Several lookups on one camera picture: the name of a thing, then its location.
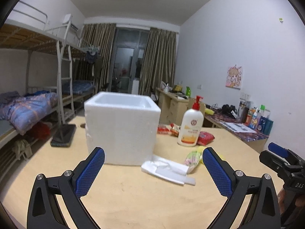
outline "white metal bed frame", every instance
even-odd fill
[[[71,54],[71,48],[79,51],[79,52],[83,52],[86,53],[87,51],[87,47],[92,47],[92,45],[88,44],[85,40],[82,40],[78,35],[77,32],[73,29],[75,26],[72,24],[71,19],[68,21],[67,24],[63,24],[59,27],[54,27],[51,29],[47,29],[45,30],[45,26],[48,22],[48,16],[47,14],[45,14],[44,12],[36,9],[35,7],[24,3],[22,1],[19,1],[20,3],[40,12],[41,14],[43,14],[46,17],[46,21],[42,21],[40,19],[35,18],[34,16],[31,16],[27,13],[24,13],[22,11],[16,10],[14,9],[15,12],[17,13],[21,13],[23,15],[26,15],[34,20],[37,20],[41,23],[44,24],[43,29],[44,30],[40,30],[38,28],[32,27],[30,25],[24,24],[24,23],[20,23],[18,21],[14,21],[14,20],[10,20],[7,19],[5,24],[6,25],[10,25],[12,27],[16,27],[16,29],[14,29],[10,34],[6,35],[5,38],[0,41],[0,48],[15,48],[15,49],[24,49],[24,47],[22,47],[22,43],[27,42],[31,39],[35,38],[35,35],[41,35],[41,36],[46,36],[46,38],[50,38],[47,41],[41,42],[39,44],[36,44],[28,49],[26,49],[28,51],[28,58],[27,58],[27,64],[26,64],[26,92],[27,93],[34,93],[35,91],[38,90],[47,90],[50,92],[56,92],[58,95],[58,104],[56,107],[54,107],[50,113],[53,113],[54,111],[57,111],[58,114],[58,124],[65,124],[67,119],[73,117],[75,115],[75,110],[74,110],[74,102],[75,101],[83,101],[85,97],[90,96],[93,94],[94,91],[92,92],[87,92],[84,93],[83,95],[77,95],[77,96],[73,96],[73,86],[72,86],[72,65],[73,65],[73,60],[72,60],[72,54]],[[65,28],[65,34],[63,38],[59,37],[60,34],[60,30],[62,28]],[[28,37],[26,37],[25,39],[22,39],[21,42],[17,43],[16,45],[13,46],[9,46],[6,47],[5,43],[6,41],[10,38],[10,37],[14,37],[14,35],[19,32],[20,30],[29,30],[31,32],[31,35],[29,35]],[[69,31],[72,31],[74,33],[74,35],[77,36],[78,42],[79,42],[79,46],[82,45],[84,46],[84,48],[81,48],[73,43],[70,43],[67,41],[67,36]],[[56,50],[53,50],[53,47],[48,47],[48,44],[53,44],[56,43]],[[64,57],[64,53],[67,47],[67,53],[68,53],[68,58]],[[57,54],[57,60],[58,60],[58,73],[57,73],[57,86],[29,86],[29,69],[30,69],[30,61],[31,61],[31,55],[33,51],[38,51],[38,52],[45,52],[45,53],[50,53],[50,54]],[[62,77],[62,73],[61,73],[61,69],[62,69],[62,64],[69,62],[69,77]],[[70,94],[68,96],[63,97],[62,94],[62,81],[63,80],[68,80],[70,81]],[[64,114],[64,106],[71,104],[71,108],[72,108],[72,113],[65,116]],[[5,135],[2,139],[0,139],[0,149],[6,144],[8,143],[10,140],[12,140],[15,136],[17,136],[18,133],[16,130],[12,130],[10,131],[7,135]],[[30,145],[32,146],[35,142],[37,142],[37,140],[34,140],[33,142],[30,143]],[[0,156],[0,182],[2,181],[2,179],[4,178],[4,176],[7,174],[7,172],[9,171],[9,169],[14,165],[14,163],[20,159],[21,156],[24,157],[24,159],[26,159],[24,152],[21,152],[19,156],[15,156],[13,157],[14,153],[11,150],[6,150],[1,156]]]

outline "blue textured pad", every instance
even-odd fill
[[[288,151],[277,144],[270,143],[268,149],[282,158],[288,157]]]
[[[231,179],[208,149],[204,149],[202,160],[220,194],[222,196],[230,197],[233,193]]]
[[[85,196],[88,193],[104,162],[105,152],[103,149],[99,149],[89,164],[86,166],[82,174],[80,174],[76,180],[75,193],[78,198]]]

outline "cartoon poster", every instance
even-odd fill
[[[226,87],[240,89],[242,85],[242,66],[229,67],[227,72]]]

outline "brown curtain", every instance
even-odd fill
[[[139,94],[150,93],[160,82],[173,86],[176,57],[176,33],[151,28],[140,75]]]
[[[99,47],[99,54],[102,56],[103,59],[99,87],[106,84],[109,79],[110,57],[115,35],[115,29],[115,23],[86,24],[83,28],[83,41],[81,42],[80,47],[88,46],[87,43],[93,45],[94,47]],[[87,78],[92,73],[92,65],[80,62],[78,70],[80,71],[80,73],[78,71],[77,76],[81,77],[81,79]]]

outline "snack package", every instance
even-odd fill
[[[189,167],[188,171],[186,172],[187,174],[191,173],[196,168],[196,166],[199,164],[200,155],[202,155],[202,153],[200,154],[200,152],[198,152],[198,151],[191,151],[186,156],[184,164]]]
[[[207,131],[201,131],[199,133],[199,137],[197,140],[198,145],[206,146],[208,143],[211,143],[215,139],[214,135],[207,132]]]
[[[170,134],[170,129],[166,125],[158,125],[157,134]]]
[[[172,123],[170,126],[171,126],[170,132],[172,133],[172,135],[178,137],[179,131],[180,131],[180,126],[178,126],[174,123]]]

